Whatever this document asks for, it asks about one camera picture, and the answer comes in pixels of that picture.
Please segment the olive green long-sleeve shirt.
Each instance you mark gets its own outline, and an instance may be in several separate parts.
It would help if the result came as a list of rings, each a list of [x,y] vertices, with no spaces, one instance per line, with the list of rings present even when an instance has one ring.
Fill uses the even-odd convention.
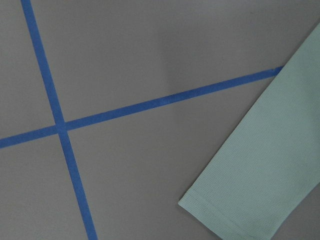
[[[320,29],[178,204],[224,240],[269,240],[320,181]]]

